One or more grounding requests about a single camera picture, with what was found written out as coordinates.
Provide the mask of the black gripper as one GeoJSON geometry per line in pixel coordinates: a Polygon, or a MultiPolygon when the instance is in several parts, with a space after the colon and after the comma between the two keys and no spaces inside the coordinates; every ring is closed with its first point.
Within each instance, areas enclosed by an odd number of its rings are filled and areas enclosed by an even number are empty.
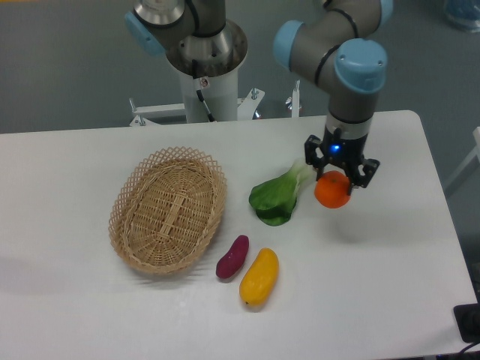
{"type": "Polygon", "coordinates": [[[305,163],[312,166],[319,180],[328,165],[341,168],[349,179],[347,194],[355,188],[366,188],[380,167],[377,159],[365,158],[364,148],[368,135],[357,139],[344,139],[341,130],[325,127],[322,140],[310,135],[304,143],[305,163]]]}

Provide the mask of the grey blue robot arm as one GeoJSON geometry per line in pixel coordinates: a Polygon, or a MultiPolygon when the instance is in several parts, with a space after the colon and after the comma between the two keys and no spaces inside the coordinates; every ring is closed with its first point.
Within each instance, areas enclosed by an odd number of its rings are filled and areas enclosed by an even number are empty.
{"type": "MultiPolygon", "coordinates": [[[[309,136],[304,158],[318,175],[342,169],[351,188],[366,188],[379,161],[365,142],[386,81],[386,51],[370,35],[392,15],[391,1],[324,1],[311,25],[291,20],[277,31],[274,58],[329,96],[322,137],[309,136]]],[[[189,122],[237,119],[235,76],[248,52],[243,30],[227,19],[223,1],[135,1],[124,18],[132,37],[152,56],[165,54],[184,82],[189,122]]]]}

